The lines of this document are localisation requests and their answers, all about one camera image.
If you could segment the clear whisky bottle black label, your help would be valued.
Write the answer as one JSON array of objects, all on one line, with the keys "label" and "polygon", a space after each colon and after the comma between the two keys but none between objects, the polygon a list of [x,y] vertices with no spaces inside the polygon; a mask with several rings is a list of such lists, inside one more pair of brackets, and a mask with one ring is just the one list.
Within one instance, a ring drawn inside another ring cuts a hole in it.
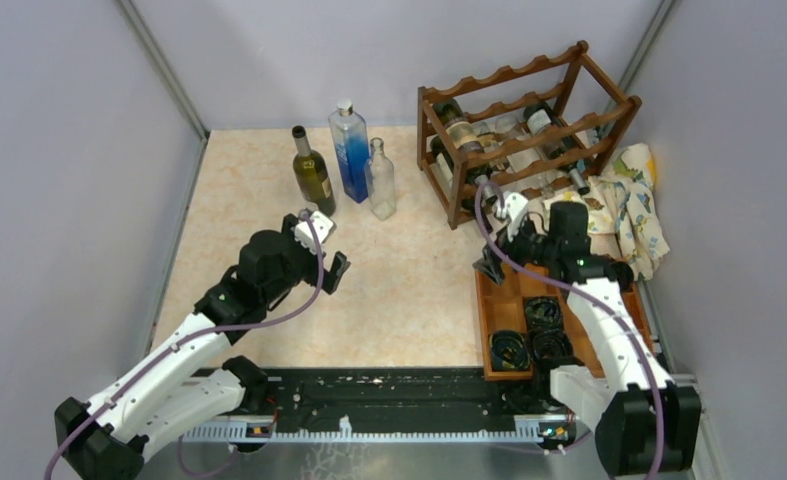
[{"label": "clear whisky bottle black label", "polygon": [[[481,146],[482,153],[489,153],[496,150],[504,141],[504,136],[496,133],[485,121],[474,123],[473,129]],[[485,165],[472,169],[469,174],[469,179],[475,186],[479,186],[495,174],[512,173],[514,171],[515,169],[507,157],[497,157]]]}]

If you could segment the green wine bottle dark label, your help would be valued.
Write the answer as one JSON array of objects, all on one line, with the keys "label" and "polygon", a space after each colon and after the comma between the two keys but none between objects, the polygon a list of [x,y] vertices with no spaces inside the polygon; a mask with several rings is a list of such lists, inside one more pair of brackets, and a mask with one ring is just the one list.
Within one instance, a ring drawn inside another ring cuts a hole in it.
[{"label": "green wine bottle dark label", "polygon": [[[464,112],[456,100],[435,103],[433,111],[446,128],[447,134],[461,157],[466,157],[469,153],[482,154],[485,152],[474,127],[466,120]],[[489,180],[492,172],[489,164],[468,168],[466,182],[477,187]]]}]

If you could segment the green wine bottle grey capsule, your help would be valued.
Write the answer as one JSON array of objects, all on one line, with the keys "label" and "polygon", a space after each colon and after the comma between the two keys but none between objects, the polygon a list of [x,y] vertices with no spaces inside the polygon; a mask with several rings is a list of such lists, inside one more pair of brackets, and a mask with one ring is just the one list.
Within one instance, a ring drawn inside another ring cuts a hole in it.
[{"label": "green wine bottle grey capsule", "polygon": [[[563,126],[563,123],[558,119],[555,111],[546,102],[540,102],[525,107],[523,110],[523,118],[532,136],[542,133],[549,126]],[[558,140],[551,140],[543,143],[541,145],[541,150],[548,160],[556,160],[577,146],[578,143],[571,137],[563,137]],[[579,195],[584,196],[590,193],[590,186],[574,164],[564,165],[559,167],[559,170],[567,175]]]}]

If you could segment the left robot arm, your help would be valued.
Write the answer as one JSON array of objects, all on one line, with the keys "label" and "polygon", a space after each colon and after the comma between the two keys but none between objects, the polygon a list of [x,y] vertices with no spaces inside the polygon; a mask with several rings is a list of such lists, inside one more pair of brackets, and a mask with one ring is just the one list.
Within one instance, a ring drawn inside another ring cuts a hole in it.
[{"label": "left robot arm", "polygon": [[193,375],[246,332],[271,326],[267,315],[301,283],[312,295],[333,294],[350,263],[338,252],[324,267],[323,245],[335,231],[320,212],[283,219],[280,230],[252,235],[220,281],[195,303],[182,324],[154,351],[86,401],[70,397],[55,410],[57,449],[51,478],[65,460],[82,479],[134,479],[166,445],[225,413],[261,411],[268,376],[244,356],[210,375]]}]

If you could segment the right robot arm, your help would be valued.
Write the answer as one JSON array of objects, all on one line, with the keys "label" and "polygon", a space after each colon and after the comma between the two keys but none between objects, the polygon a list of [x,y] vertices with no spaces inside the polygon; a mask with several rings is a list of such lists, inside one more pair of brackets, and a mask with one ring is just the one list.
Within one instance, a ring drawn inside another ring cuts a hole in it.
[{"label": "right robot arm", "polygon": [[547,375],[532,385],[536,406],[545,412],[568,406],[593,433],[600,463],[612,477],[690,469],[699,394],[678,384],[646,345],[625,305],[615,261],[591,250],[587,208],[553,203],[546,233],[537,232],[520,194],[505,194],[494,215],[505,225],[488,237],[476,268],[497,284],[509,266],[564,290],[605,376],[595,378],[575,358],[550,360]]}]

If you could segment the green wine bottle far left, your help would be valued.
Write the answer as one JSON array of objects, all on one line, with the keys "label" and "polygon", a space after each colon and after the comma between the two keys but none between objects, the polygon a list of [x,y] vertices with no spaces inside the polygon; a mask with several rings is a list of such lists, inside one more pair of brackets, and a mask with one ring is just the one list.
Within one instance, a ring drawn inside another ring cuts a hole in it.
[{"label": "green wine bottle far left", "polygon": [[292,168],[302,197],[324,215],[332,217],[336,201],[324,157],[310,146],[303,126],[294,126],[291,133],[297,149]]}]

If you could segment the clear empty glass bottle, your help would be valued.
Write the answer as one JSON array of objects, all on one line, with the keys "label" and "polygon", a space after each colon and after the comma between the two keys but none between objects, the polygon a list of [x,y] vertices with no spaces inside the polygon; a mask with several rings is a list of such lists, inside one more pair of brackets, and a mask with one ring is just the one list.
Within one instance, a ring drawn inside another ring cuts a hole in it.
[{"label": "clear empty glass bottle", "polygon": [[372,138],[369,147],[371,156],[365,165],[368,199],[375,217],[385,221],[396,212],[394,165],[385,154],[382,138]]}]

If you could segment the clear blue vodka bottle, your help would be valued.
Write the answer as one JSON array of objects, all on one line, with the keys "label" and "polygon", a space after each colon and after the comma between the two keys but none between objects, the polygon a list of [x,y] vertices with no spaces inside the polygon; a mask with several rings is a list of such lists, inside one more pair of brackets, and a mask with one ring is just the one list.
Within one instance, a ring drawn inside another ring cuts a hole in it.
[{"label": "clear blue vodka bottle", "polygon": [[342,99],[328,123],[344,192],[360,204],[368,197],[364,172],[370,156],[366,121],[354,111],[351,100]]}]

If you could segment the wooden compartment tray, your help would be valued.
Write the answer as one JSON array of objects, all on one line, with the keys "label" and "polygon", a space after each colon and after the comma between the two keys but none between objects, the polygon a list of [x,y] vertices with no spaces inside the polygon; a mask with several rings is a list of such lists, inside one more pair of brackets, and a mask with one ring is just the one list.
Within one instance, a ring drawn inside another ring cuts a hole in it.
[{"label": "wooden compartment tray", "polygon": [[505,281],[501,285],[493,283],[480,272],[475,273],[475,286],[478,297],[479,328],[484,363],[484,377],[488,381],[530,380],[536,368],[525,371],[496,370],[490,359],[489,338],[497,331],[510,330],[520,334],[528,331],[524,316],[524,301],[529,298],[548,296],[555,298],[563,314],[563,326],[567,332],[574,354],[596,378],[604,376],[592,343],[580,320],[567,307],[558,288],[546,285],[527,276],[520,275],[510,267],[503,268]]}]

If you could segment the rolled green patterned tie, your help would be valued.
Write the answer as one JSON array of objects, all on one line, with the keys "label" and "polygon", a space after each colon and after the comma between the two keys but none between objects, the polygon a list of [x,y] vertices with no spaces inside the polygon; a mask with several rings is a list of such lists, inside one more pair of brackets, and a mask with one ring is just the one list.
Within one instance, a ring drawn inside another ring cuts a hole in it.
[{"label": "rolled green patterned tie", "polygon": [[523,312],[529,331],[563,328],[563,313],[556,297],[527,298],[523,302]]}]

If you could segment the rolled dark patterned tie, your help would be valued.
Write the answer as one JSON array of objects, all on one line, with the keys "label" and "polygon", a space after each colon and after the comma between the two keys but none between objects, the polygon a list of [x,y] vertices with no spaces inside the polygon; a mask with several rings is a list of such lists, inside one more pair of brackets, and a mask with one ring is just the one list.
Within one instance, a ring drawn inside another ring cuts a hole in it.
[{"label": "rolled dark patterned tie", "polygon": [[488,336],[489,365],[494,372],[532,370],[525,336],[513,330],[499,330]]}]

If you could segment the rolled dark striped tie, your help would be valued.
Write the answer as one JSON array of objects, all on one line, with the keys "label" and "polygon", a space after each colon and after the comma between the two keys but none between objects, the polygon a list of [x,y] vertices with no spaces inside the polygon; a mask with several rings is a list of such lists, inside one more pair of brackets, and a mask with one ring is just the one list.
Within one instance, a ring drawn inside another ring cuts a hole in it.
[{"label": "rolled dark striped tie", "polygon": [[534,331],[529,335],[528,346],[535,365],[574,356],[573,345],[562,329]]}]

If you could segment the black rolled belt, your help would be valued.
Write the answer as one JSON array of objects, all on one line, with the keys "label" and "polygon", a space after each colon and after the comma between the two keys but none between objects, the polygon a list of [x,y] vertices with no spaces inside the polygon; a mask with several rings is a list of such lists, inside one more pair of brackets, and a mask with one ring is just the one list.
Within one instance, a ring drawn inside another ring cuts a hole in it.
[{"label": "black rolled belt", "polygon": [[621,291],[631,291],[635,282],[635,275],[631,266],[623,261],[612,261],[609,267],[613,271]]}]

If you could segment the dinosaur print cloth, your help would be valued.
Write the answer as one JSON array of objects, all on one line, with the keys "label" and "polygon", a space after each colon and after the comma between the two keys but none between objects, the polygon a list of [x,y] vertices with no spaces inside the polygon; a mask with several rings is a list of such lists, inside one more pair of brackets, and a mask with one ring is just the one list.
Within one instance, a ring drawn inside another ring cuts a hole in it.
[{"label": "dinosaur print cloth", "polygon": [[616,152],[599,176],[588,178],[588,194],[566,188],[546,200],[532,200],[529,215],[544,232],[552,204],[567,200],[585,205],[592,252],[627,263],[636,280],[650,280],[670,252],[655,208],[655,180],[652,151],[635,143]]}]

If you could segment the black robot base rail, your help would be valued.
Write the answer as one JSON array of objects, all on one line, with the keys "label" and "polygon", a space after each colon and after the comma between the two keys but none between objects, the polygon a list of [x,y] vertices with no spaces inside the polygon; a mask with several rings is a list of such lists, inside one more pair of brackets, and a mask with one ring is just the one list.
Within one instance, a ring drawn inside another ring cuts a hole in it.
[{"label": "black robot base rail", "polygon": [[488,381],[476,367],[270,368],[262,400],[239,414],[260,416],[276,432],[453,439],[574,440],[581,422],[548,404],[530,381]]}]

